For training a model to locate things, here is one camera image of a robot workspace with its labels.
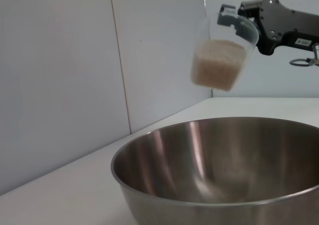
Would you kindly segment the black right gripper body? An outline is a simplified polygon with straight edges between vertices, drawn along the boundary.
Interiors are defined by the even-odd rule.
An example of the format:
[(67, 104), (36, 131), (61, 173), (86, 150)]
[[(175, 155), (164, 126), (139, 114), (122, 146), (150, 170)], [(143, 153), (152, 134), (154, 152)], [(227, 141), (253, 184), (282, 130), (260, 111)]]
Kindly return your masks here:
[(312, 51), (319, 41), (319, 16), (289, 9), (279, 0), (263, 0), (259, 10), (259, 52), (272, 55), (279, 46)]

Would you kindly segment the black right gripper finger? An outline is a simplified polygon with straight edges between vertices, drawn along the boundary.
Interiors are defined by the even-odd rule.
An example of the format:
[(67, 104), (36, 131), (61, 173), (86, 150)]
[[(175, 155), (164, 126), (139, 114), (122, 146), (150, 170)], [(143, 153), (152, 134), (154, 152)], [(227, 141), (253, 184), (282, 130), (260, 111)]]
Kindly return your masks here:
[(241, 2), (239, 8), (233, 5), (222, 4), (220, 13), (239, 15), (245, 18), (258, 18), (261, 7), (261, 0), (250, 0)]
[(238, 16), (219, 16), (217, 19), (217, 30), (219, 33), (240, 31), (240, 20)]

